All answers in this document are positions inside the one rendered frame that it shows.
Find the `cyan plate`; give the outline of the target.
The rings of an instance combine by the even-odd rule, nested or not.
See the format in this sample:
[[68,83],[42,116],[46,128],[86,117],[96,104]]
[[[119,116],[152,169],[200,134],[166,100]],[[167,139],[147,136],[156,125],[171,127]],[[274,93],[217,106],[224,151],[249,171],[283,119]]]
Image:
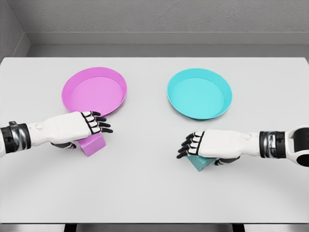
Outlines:
[[221,75],[202,68],[175,74],[168,83],[167,96],[176,111],[196,120],[224,114],[233,99],[229,83]]

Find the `cyan block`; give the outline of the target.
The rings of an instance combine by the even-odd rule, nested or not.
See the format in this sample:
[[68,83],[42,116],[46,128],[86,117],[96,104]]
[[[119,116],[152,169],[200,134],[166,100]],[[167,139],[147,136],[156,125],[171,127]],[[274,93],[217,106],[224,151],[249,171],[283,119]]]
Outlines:
[[202,156],[187,156],[189,161],[193,164],[193,166],[198,170],[202,171],[204,168],[214,163],[216,159],[213,158],[205,158]]

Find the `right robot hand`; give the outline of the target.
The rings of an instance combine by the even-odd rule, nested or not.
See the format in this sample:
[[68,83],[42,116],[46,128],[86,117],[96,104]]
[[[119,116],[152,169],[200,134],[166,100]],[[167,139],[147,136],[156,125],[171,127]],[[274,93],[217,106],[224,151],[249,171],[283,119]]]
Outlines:
[[176,158],[200,156],[215,159],[216,166],[230,164],[241,156],[240,139],[241,133],[236,131],[196,131],[186,137]]

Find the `pink plate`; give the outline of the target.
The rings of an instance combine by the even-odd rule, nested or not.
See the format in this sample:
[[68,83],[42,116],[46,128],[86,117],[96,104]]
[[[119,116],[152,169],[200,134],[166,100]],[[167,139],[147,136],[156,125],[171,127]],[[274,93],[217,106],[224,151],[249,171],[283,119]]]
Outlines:
[[117,71],[93,67],[79,71],[62,89],[62,102],[69,112],[95,111],[106,116],[125,100],[127,84]]

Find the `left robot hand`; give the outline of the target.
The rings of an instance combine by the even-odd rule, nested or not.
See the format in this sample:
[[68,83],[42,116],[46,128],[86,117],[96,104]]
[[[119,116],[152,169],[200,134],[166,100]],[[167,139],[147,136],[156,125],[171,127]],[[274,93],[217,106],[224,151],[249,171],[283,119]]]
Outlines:
[[90,135],[100,133],[113,133],[106,118],[99,112],[73,112],[52,118],[55,134],[50,143],[63,149],[75,149],[74,141],[79,141]]

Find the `pink block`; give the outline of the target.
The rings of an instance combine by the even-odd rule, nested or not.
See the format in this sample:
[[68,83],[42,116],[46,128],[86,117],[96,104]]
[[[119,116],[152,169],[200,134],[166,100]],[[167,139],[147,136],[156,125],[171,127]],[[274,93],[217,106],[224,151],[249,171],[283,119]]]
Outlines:
[[87,157],[92,156],[106,146],[106,142],[101,133],[93,134],[87,138],[78,140],[78,144]]

